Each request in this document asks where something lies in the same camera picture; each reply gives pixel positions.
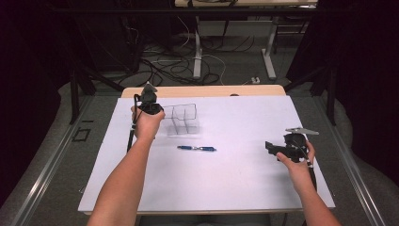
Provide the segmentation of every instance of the pen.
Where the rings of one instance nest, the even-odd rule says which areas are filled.
[[[205,151],[205,152],[216,151],[216,148],[214,148],[214,147],[177,146],[177,148],[183,149],[183,150],[199,150],[199,151]]]

